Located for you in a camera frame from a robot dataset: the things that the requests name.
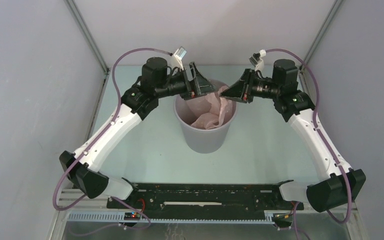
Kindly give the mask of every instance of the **black end cap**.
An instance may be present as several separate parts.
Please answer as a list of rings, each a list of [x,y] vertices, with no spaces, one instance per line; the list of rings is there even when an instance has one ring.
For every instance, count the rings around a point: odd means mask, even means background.
[[[351,187],[351,198],[354,201],[366,181],[363,170],[351,170],[346,174]],[[308,202],[319,213],[336,208],[348,202],[344,176],[332,176],[318,184],[308,186]]]
[[[142,66],[142,78],[140,79],[141,86],[162,85],[167,78],[167,60],[162,57],[151,57]]]
[[[290,59],[279,59],[273,64],[273,74],[271,77],[279,86],[292,84],[297,81],[298,68],[295,62]]]
[[[64,171],[66,171],[75,160],[74,155],[68,151],[64,151],[59,156],[59,162]],[[107,188],[109,180],[107,176],[89,170],[80,162],[75,164],[68,173],[67,178],[90,199],[99,196],[105,188]]]
[[[233,83],[228,89],[220,93],[220,97],[229,99],[238,103],[252,103],[254,97],[251,96],[251,89],[248,89],[247,86],[252,84],[253,75],[255,74],[254,70],[247,68],[243,71],[242,76],[238,81]]]
[[[210,93],[217,92],[219,90],[214,84],[212,84],[206,77],[204,77],[200,71],[198,71],[195,62],[189,63],[190,71],[192,73],[191,87],[195,92],[194,98],[199,98]]]
[[[310,96],[297,90],[295,94],[289,94],[273,99],[274,108],[280,114],[285,122],[288,122],[292,115],[299,115],[300,111],[306,109],[314,110],[314,103],[311,101]]]
[[[158,98],[141,91],[139,87],[126,90],[121,97],[121,102],[131,108],[131,113],[137,113],[142,120],[158,107]]]

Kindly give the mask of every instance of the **white connector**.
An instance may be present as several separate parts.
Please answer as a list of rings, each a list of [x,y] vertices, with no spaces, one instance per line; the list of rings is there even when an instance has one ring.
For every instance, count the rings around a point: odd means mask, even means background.
[[[182,58],[185,56],[186,50],[182,46],[179,47],[171,56],[170,65],[172,68],[178,67],[181,70],[184,70]]]
[[[266,50],[261,49],[259,51],[259,60],[258,63],[255,65],[255,71],[263,72],[264,69],[264,60],[263,57],[266,55]]]

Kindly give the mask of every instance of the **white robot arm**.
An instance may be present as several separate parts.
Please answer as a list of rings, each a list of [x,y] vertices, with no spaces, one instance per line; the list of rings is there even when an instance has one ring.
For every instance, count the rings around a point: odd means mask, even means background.
[[[122,104],[99,130],[73,153],[64,151],[60,155],[64,170],[78,160],[67,177],[90,199],[107,195],[125,200],[131,194],[134,187],[127,179],[110,178],[101,174],[100,169],[120,140],[158,106],[158,99],[179,94],[188,100],[218,90],[202,76],[193,62],[189,64],[192,80],[188,80],[181,62],[185,53],[181,47],[172,55],[173,68],[169,74],[164,58],[149,58],[137,82],[121,97]]]
[[[217,90],[200,74],[193,62],[189,65],[193,79],[188,81],[181,62],[185,53],[186,51],[180,48],[172,56],[173,69],[178,69],[175,74],[172,69],[167,75],[168,65],[165,59],[160,57],[148,59],[142,67],[142,75],[124,93],[121,98],[122,104],[117,106],[104,125],[74,153],[65,151],[59,157],[65,170],[80,158],[67,177],[90,199],[107,195],[125,200],[132,193],[134,186],[127,179],[109,178],[99,171],[108,154],[120,140],[158,106],[158,99],[179,94],[188,100]],[[281,182],[279,190],[282,198],[285,201],[310,203],[318,212],[345,204],[347,193],[344,176],[339,169],[339,166],[342,166],[351,186],[352,199],[355,199],[366,180],[363,171],[353,170],[345,161],[326,134],[318,117],[316,117],[317,129],[314,127],[312,117],[315,106],[306,93],[297,90],[298,69],[295,62],[288,59],[277,60],[273,66],[272,78],[261,76],[264,67],[261,57],[265,53],[265,51],[255,53],[250,58],[255,70],[246,69],[241,78],[220,96],[240,103],[251,103],[254,97],[272,99],[275,109],[299,134],[310,150],[320,182],[316,184],[292,180]],[[339,164],[334,161],[331,152],[335,153]]]
[[[324,212],[347,203],[345,184],[347,179],[354,200],[366,180],[363,171],[353,170],[345,161],[328,137],[318,116],[315,119],[317,124],[313,122],[315,106],[305,92],[298,90],[298,68],[295,62],[279,59],[273,64],[272,77],[262,77],[261,70],[264,67],[262,57],[265,55],[264,50],[253,54],[250,61],[255,69],[245,69],[240,79],[220,96],[240,103],[251,103],[254,97],[272,99],[274,108],[298,133],[310,150],[320,182],[316,184],[296,181],[279,183],[282,198],[286,201],[310,203],[316,211]]]

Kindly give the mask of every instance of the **aluminum frame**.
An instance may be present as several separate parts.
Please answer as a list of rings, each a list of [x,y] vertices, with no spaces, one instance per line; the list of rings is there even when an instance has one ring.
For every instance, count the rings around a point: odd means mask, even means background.
[[[96,42],[93,39],[93,36],[91,32],[89,31],[76,3],[75,0],[64,0],[66,2],[67,8],[70,10],[74,20],[76,21],[80,31],[82,32],[87,44],[89,45],[90,49],[92,50],[96,60],[98,61],[99,65],[102,68],[102,71],[105,74],[105,78],[102,84],[102,87],[100,89],[99,98],[97,100],[97,104],[95,106],[94,115],[92,117],[92,123],[90,126],[90,129],[87,133],[87,138],[90,137],[90,135],[93,132],[95,122],[96,122],[96,115],[99,112],[102,98],[104,96],[105,88],[108,83],[109,79],[109,67],[104,61],[104,58],[99,51],[99,48],[96,44]],[[334,4],[332,5],[328,15],[326,16],[326,19],[324,20],[320,30],[317,33],[317,36],[315,37],[313,43],[311,44],[310,49],[308,50],[304,62],[307,64],[315,50],[318,48],[321,40],[323,39],[325,33],[329,29],[332,21],[334,20],[335,16],[337,15],[339,9],[341,8],[343,2],[345,0],[336,0]],[[305,68],[301,66],[301,72],[299,74],[299,79],[301,81],[301,85],[303,87],[303,90],[306,93],[310,94],[309,87],[307,85],[307,80],[305,78]],[[75,199],[79,198],[83,193],[79,189],[64,189],[60,195],[58,204],[61,205],[68,205],[72,203]],[[67,219],[70,213],[73,211],[99,211],[99,212],[117,212],[118,209],[107,209],[107,197],[105,196],[98,196],[94,199],[83,199],[80,201],[76,206],[74,206],[71,210],[68,211],[56,211],[53,217],[52,225],[50,226],[49,232],[48,232],[48,240],[61,240],[64,235],[64,230],[67,224]],[[332,209],[332,213],[343,213],[345,215],[345,212],[347,211],[347,206],[342,205],[339,207],[336,207]],[[279,213],[287,213],[286,211],[277,210],[277,211],[264,211],[266,214],[279,214]],[[309,204],[304,204],[304,210],[298,211],[297,214],[313,214],[317,213]],[[355,203],[353,203],[353,208],[351,212],[351,217],[349,222],[346,224],[349,235],[351,240],[365,240],[368,239],[366,231],[363,227],[361,217],[358,213],[357,207]]]

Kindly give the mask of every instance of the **white wall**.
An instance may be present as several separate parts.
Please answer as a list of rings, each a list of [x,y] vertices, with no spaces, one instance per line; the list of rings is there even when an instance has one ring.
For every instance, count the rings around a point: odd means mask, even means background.
[[[103,73],[63,0],[0,0],[0,240],[45,239]]]
[[[356,201],[363,223],[384,239],[384,1],[345,1],[310,65],[327,132],[367,176]]]
[[[260,49],[305,57],[335,0],[76,0],[108,65],[134,48],[187,50],[184,63],[248,65]],[[153,53],[121,65],[142,65]],[[284,53],[270,53],[273,63]]]

